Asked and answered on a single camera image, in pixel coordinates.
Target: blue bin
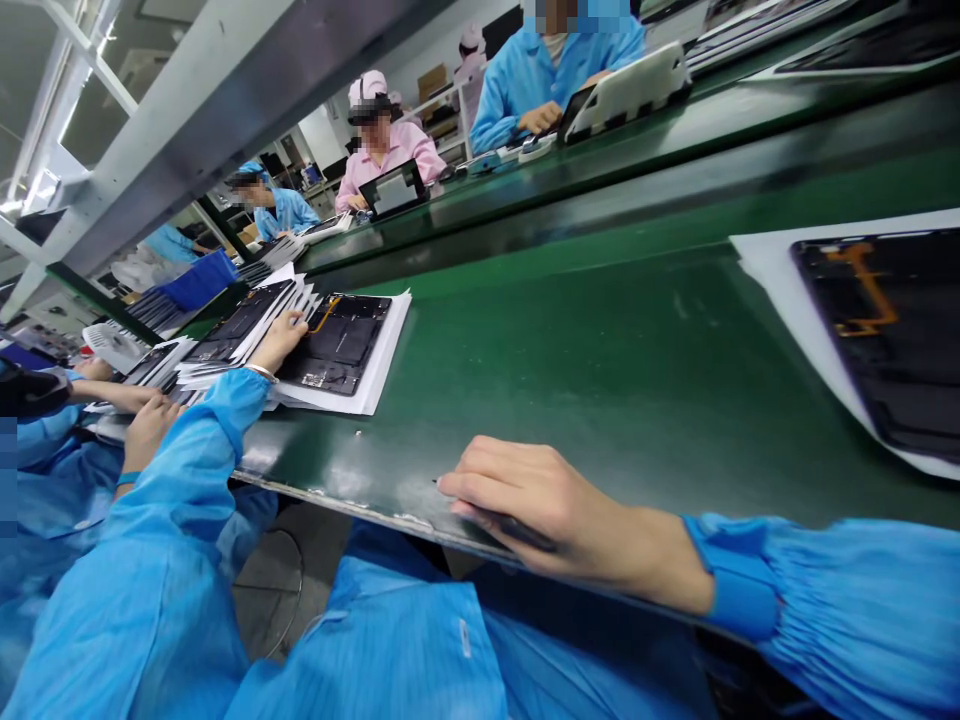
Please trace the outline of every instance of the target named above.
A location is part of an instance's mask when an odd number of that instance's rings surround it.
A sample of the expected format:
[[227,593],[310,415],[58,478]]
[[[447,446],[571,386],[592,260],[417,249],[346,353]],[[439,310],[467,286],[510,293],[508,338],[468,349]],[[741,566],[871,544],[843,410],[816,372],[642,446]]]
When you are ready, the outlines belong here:
[[239,277],[237,268],[223,249],[200,258],[173,282],[157,288],[181,310],[199,310]]

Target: orange flex cable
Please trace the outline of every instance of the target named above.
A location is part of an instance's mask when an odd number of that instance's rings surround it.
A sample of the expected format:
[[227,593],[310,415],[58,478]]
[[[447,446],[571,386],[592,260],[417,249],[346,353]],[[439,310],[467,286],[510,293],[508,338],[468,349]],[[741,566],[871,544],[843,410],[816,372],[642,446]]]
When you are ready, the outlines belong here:
[[311,335],[314,335],[315,333],[320,332],[320,328],[323,327],[323,324],[327,321],[327,318],[330,317],[330,313],[333,312],[333,309],[337,306],[338,302],[340,302],[340,298],[335,298],[334,301],[330,303],[330,307],[327,308],[327,313],[323,316],[323,320],[320,321],[320,324],[317,325],[317,329],[310,331]]
[[881,290],[877,284],[877,278],[880,275],[870,272],[864,260],[863,256],[871,252],[873,252],[873,245],[870,243],[857,243],[840,252],[827,253],[827,259],[832,262],[850,263],[857,279],[863,283],[867,294],[880,312],[880,317],[848,320],[847,322],[860,326],[860,330],[857,331],[851,332],[845,330],[843,325],[838,325],[837,332],[841,337],[869,337],[871,335],[879,335],[880,333],[877,331],[878,326],[892,325],[900,321],[900,316],[897,315],[897,311],[893,308],[893,305],[890,304],[890,301],[887,300],[887,296],[884,295],[883,290]]

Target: white fan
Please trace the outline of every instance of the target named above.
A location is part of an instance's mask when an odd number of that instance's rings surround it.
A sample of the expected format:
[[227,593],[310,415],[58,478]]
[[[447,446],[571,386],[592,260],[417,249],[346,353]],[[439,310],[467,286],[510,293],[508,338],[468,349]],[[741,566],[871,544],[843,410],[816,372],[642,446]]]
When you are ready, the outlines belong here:
[[130,371],[140,362],[140,358],[147,354],[148,349],[129,335],[122,334],[120,330],[106,323],[84,328],[83,341],[98,358],[124,375],[130,374]]

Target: floor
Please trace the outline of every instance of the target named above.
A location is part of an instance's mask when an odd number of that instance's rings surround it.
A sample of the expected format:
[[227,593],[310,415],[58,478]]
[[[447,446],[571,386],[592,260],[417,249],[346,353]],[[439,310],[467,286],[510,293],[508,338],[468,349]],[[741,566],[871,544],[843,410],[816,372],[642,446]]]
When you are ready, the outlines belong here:
[[[346,515],[306,503],[280,513],[233,588],[237,622],[251,659],[285,661],[323,614],[351,523]],[[456,551],[445,549],[444,554],[455,578],[482,562]]]

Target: white tablet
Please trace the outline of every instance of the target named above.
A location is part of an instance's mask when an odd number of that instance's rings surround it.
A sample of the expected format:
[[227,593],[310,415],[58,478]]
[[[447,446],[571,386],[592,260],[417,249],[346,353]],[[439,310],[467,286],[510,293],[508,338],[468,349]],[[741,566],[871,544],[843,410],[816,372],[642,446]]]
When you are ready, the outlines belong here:
[[345,212],[325,220],[319,225],[307,228],[297,235],[306,245],[313,245],[328,237],[345,233],[353,226],[353,213]]
[[572,145],[686,102],[692,88],[683,47],[670,43],[574,95],[557,135]]

